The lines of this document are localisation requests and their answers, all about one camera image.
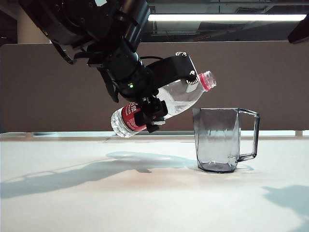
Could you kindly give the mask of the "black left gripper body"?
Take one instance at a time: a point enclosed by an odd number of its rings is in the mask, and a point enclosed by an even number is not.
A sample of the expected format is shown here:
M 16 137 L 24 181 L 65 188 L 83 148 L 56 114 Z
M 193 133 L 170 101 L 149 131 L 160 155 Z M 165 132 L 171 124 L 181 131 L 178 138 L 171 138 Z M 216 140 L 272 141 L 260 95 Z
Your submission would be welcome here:
M 162 118 L 168 113 L 165 101 L 161 101 L 156 95 L 140 98 L 139 106 L 148 118 Z

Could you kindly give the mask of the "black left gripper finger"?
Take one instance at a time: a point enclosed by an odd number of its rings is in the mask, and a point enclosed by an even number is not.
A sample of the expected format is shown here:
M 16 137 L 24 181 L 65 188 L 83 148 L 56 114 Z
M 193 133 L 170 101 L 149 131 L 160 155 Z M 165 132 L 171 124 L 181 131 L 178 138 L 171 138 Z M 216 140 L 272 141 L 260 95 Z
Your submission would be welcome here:
M 162 126 L 166 123 L 166 121 L 162 117 L 152 118 L 152 117 L 147 116 L 143 112 L 135 113 L 134 120 L 137 126 L 135 128 L 135 131 L 147 130 L 149 133 L 159 130 L 159 126 Z

